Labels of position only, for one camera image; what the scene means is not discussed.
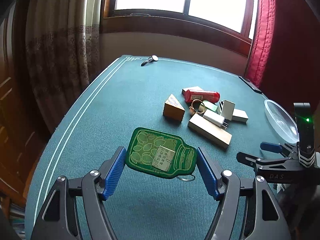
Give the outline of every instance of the transparent bowl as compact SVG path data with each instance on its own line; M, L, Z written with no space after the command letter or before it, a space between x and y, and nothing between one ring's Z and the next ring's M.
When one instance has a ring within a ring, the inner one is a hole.
M264 111L273 129L288 143L299 141L297 124L291 116L276 102L264 101Z

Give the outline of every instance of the red cylindrical can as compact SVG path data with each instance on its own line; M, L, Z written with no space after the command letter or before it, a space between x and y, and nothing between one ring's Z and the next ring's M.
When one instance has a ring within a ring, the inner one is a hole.
M184 93L184 100L187 103L191 103L195 99L199 99L201 101L207 100L211 103L217 103L220 99L220 94L218 92L202 90L187 90Z

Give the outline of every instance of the key ring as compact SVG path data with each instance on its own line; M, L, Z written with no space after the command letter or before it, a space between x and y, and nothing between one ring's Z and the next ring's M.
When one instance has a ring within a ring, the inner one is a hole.
M191 106L189 107L189 112L190 112L190 114L191 114L191 115L194 115L195 113L197 113L197 114L204 114L204 112L207 110L207 109L205 108L205 106L204 106L204 110L203 110L202 112L197 112L197 111L194 109L194 107L193 107L193 103L194 103L194 102L200 102L200 104L202 104L202 105L204 106L204 103L203 103L201 100L199 100L199 99L193 100L192 103L191 103Z
M184 178L181 178L180 176L177 176L178 179L182 180L182 181L193 181L196 179L196 176L195 175L192 175L190 174L190 176L192 176L193 178L192 179L184 179Z
M158 61L158 57L156 55L149 57L146 61L141 63L141 67L143 67L145 64L147 64L151 61Z

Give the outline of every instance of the white charger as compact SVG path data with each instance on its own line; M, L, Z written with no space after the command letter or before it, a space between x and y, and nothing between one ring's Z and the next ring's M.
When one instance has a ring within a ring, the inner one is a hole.
M204 114L203 118L208 120L209 122L215 124L222 129L226 129L228 127L228 123L225 122L225 118L209 109L207 109Z

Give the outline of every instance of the beige patterned curtain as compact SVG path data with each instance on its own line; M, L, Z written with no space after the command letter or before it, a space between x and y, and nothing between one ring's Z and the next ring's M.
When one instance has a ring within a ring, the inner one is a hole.
M101 72L101 0L31 0L26 53L33 93L51 133Z

